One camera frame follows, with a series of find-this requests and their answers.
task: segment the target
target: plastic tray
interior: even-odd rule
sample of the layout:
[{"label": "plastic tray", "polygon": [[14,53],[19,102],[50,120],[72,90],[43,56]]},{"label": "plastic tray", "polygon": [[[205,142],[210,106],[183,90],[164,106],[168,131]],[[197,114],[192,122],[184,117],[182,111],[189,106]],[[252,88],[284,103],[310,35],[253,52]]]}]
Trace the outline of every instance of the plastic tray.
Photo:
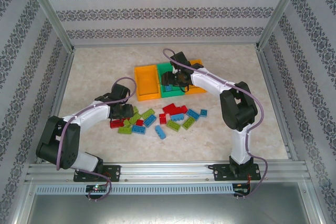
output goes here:
[{"label": "plastic tray", "polygon": [[134,68],[135,81],[138,88],[138,101],[161,98],[160,83],[158,78],[158,69],[156,65],[141,66]]},{"label": "plastic tray", "polygon": [[173,71],[173,66],[170,63],[161,63],[157,64],[157,75],[159,76],[160,87],[161,87],[161,97],[176,97],[178,95],[184,95],[184,92],[181,91],[180,87],[172,87],[172,91],[166,91],[164,86],[161,85],[161,75],[168,71]]},{"label": "plastic tray", "polygon": [[[201,60],[190,60],[190,64],[193,65],[195,63],[199,63],[202,64]],[[198,93],[206,93],[206,90],[200,88],[200,87],[196,87],[193,85],[189,85],[189,91],[186,92],[185,94],[198,94]]]}]

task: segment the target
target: patterned wallpaper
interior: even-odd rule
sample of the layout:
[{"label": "patterned wallpaper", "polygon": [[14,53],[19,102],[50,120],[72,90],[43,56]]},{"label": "patterned wallpaper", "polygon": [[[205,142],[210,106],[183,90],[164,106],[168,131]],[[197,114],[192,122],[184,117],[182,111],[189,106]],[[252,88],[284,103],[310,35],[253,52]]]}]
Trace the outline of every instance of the patterned wallpaper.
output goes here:
[{"label": "patterned wallpaper", "polygon": [[0,223],[15,209],[68,53],[37,0],[0,0]]},{"label": "patterned wallpaper", "polygon": [[279,0],[50,0],[72,43],[257,42]]},{"label": "patterned wallpaper", "polygon": [[264,48],[296,152],[336,223],[336,0],[291,0]]}]

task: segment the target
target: beige surface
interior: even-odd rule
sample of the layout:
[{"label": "beige surface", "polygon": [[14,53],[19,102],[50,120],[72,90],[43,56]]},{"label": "beige surface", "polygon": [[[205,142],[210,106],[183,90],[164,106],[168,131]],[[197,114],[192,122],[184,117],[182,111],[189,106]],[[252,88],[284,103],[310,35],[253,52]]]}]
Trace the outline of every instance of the beige surface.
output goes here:
[{"label": "beige surface", "polygon": [[[175,52],[183,51],[187,59],[201,59],[212,73],[233,82],[245,81],[265,109],[265,120],[252,131],[251,152],[267,159],[287,158],[279,127],[272,109],[253,45],[196,46],[171,45]],[[134,77],[134,67],[167,62],[162,46],[80,48],[75,58],[61,106],[60,116],[70,115],[88,106],[94,98],[110,92],[115,80]],[[121,81],[131,90],[130,81]],[[152,108],[156,116],[162,108],[174,102],[195,111],[208,110],[207,118],[200,118],[188,131],[179,132],[163,126],[167,135],[160,140],[154,127],[145,135],[122,135],[109,128],[105,120],[81,135],[80,149],[97,155],[106,162],[141,161],[211,161],[228,160],[231,152],[231,133],[221,115],[219,98],[209,93],[184,95],[138,102],[136,95],[130,103],[140,113]]]}]

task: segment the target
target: wire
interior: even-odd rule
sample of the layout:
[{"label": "wire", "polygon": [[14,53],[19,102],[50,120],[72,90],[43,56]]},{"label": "wire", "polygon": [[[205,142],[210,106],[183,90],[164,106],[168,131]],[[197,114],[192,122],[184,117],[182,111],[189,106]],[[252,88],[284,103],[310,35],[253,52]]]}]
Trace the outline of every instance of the wire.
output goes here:
[{"label": "wire", "polygon": [[253,130],[253,129],[255,129],[256,127],[258,127],[259,125],[261,125],[261,123],[262,123],[263,120],[264,120],[265,113],[264,113],[264,108],[263,108],[263,106],[261,105],[261,103],[258,101],[258,99],[257,99],[254,95],[252,95],[251,93],[247,92],[246,90],[241,89],[241,88],[239,88],[239,87],[236,87],[236,86],[234,86],[234,85],[231,85],[231,84],[229,84],[229,83],[227,83],[227,82],[221,80],[220,78],[216,77],[215,75],[213,75],[213,74],[211,74],[211,73],[209,73],[209,72],[203,72],[203,71],[201,71],[201,70],[199,70],[199,69],[194,69],[194,68],[192,68],[192,67],[189,67],[189,66],[186,66],[186,65],[184,65],[184,64],[181,64],[181,63],[177,62],[176,60],[173,60],[172,58],[170,58],[170,57],[165,53],[166,51],[170,51],[170,52],[172,52],[173,54],[175,54],[175,52],[174,52],[172,49],[170,49],[170,48],[164,48],[164,49],[163,49],[162,52],[163,52],[163,54],[167,57],[167,59],[168,59],[169,61],[171,61],[171,62],[173,62],[173,63],[175,63],[175,64],[177,64],[177,65],[179,65],[179,66],[181,66],[181,67],[184,67],[184,68],[193,70],[193,71],[195,71],[195,72],[204,74],[204,75],[206,75],[206,76],[209,76],[209,77],[213,78],[214,80],[220,82],[221,84],[224,84],[224,85],[226,85],[226,86],[228,86],[228,87],[230,87],[230,88],[236,89],[236,90],[238,90],[238,91],[240,91],[240,92],[242,92],[242,93],[248,95],[249,97],[251,97],[251,98],[258,104],[258,106],[259,106],[259,108],[260,108],[260,114],[261,114],[261,116],[260,116],[260,120],[259,120],[255,125],[253,125],[252,127],[250,127],[250,128],[246,131],[246,137],[245,137],[245,149],[246,149],[247,154],[248,154],[250,157],[253,157],[253,158],[256,158],[256,159],[259,159],[259,160],[264,161],[264,163],[265,163],[265,172],[264,172],[263,176],[261,177],[261,180],[259,181],[259,183],[258,183],[257,186],[255,187],[255,189],[254,189],[252,192],[250,192],[249,195],[245,196],[245,198],[251,196],[251,195],[258,189],[258,187],[261,185],[261,183],[263,182],[263,180],[264,180],[264,178],[265,178],[265,176],[266,176],[266,174],[267,174],[267,170],[268,170],[268,163],[267,163],[266,159],[264,159],[263,157],[258,157],[258,156],[253,155],[252,153],[250,153],[250,151],[249,151],[249,149],[248,149],[248,133],[249,133],[251,130]]},{"label": "wire", "polygon": [[[137,90],[137,89],[136,89],[136,88],[137,88],[137,85],[136,85],[135,80],[132,79],[132,78],[130,78],[130,77],[122,77],[122,78],[118,79],[118,80],[115,81],[115,83],[112,85],[112,89],[113,89],[113,87],[114,87],[119,81],[124,80],[124,79],[131,80],[131,81],[133,81],[133,83],[134,83],[134,90],[133,90],[133,92],[132,92],[131,94],[129,93],[129,96],[128,96],[128,97],[126,97],[126,98],[124,98],[124,99],[121,99],[121,100],[116,100],[116,101],[111,101],[111,102],[102,102],[102,103],[98,103],[98,104],[95,104],[95,105],[88,106],[88,107],[86,107],[85,109],[83,109],[83,110],[77,112],[77,113],[76,113],[72,118],[70,118],[70,120],[65,124],[65,126],[64,126],[64,128],[63,128],[63,130],[62,130],[61,138],[60,138],[59,145],[58,145],[58,152],[57,152],[57,159],[56,159],[56,170],[59,170],[59,169],[60,169],[60,160],[61,160],[61,154],[62,154],[62,147],[63,147],[63,141],[64,141],[64,137],[65,137],[65,132],[66,132],[66,130],[67,130],[69,124],[70,124],[75,118],[77,118],[78,116],[80,116],[80,115],[83,114],[84,112],[86,112],[86,111],[88,111],[88,110],[91,110],[91,109],[93,109],[93,108],[96,108],[96,107],[100,107],[100,106],[107,105],[107,104],[113,104],[113,103],[119,103],[119,102],[128,101],[128,99],[130,99],[130,98],[135,94],[135,92],[136,92],[136,90]],[[100,200],[106,198],[106,197],[110,194],[110,192],[111,192],[111,190],[112,190],[112,182],[111,182],[111,180],[110,180],[109,177],[107,177],[107,176],[105,176],[105,175],[102,175],[102,174],[99,174],[99,173],[90,172],[90,171],[88,171],[88,170],[83,170],[83,169],[77,169],[77,170],[80,171],[80,172],[83,172],[83,173],[88,173],[88,174],[92,174],[92,175],[96,175],[96,176],[102,177],[102,178],[106,179],[106,181],[107,181],[106,186],[107,186],[107,184],[110,185],[109,190],[107,191],[107,193],[104,194],[103,196],[101,196],[101,197],[98,198],[98,199],[92,199],[92,198],[90,198],[90,195],[91,195],[92,191],[89,191],[89,194],[88,194],[88,198],[89,198],[89,200],[94,200],[95,202],[97,202],[97,201],[100,201]]]}]

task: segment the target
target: blue lego brick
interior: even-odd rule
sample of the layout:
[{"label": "blue lego brick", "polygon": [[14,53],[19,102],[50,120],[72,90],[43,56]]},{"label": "blue lego brick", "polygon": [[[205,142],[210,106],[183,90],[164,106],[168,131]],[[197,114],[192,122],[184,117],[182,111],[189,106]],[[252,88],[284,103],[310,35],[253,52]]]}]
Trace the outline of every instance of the blue lego brick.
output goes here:
[{"label": "blue lego brick", "polygon": [[195,111],[193,111],[192,109],[188,109],[187,111],[187,116],[191,116],[192,118],[194,118],[196,121],[200,118],[199,114],[197,114]]},{"label": "blue lego brick", "polygon": [[172,85],[164,86],[164,89],[165,89],[166,92],[173,90]]},{"label": "blue lego brick", "polygon": [[149,127],[151,126],[156,120],[156,116],[155,115],[150,115],[144,122],[143,124],[146,126],[146,127]]},{"label": "blue lego brick", "polygon": [[155,131],[159,135],[160,139],[166,138],[166,134],[163,132],[163,129],[159,125],[155,126]]},{"label": "blue lego brick", "polygon": [[174,122],[184,119],[184,114],[171,115],[170,119]]},{"label": "blue lego brick", "polygon": [[132,132],[144,135],[146,132],[146,127],[133,125]]},{"label": "blue lego brick", "polygon": [[207,110],[201,110],[200,116],[206,118],[208,116],[208,111]]}]

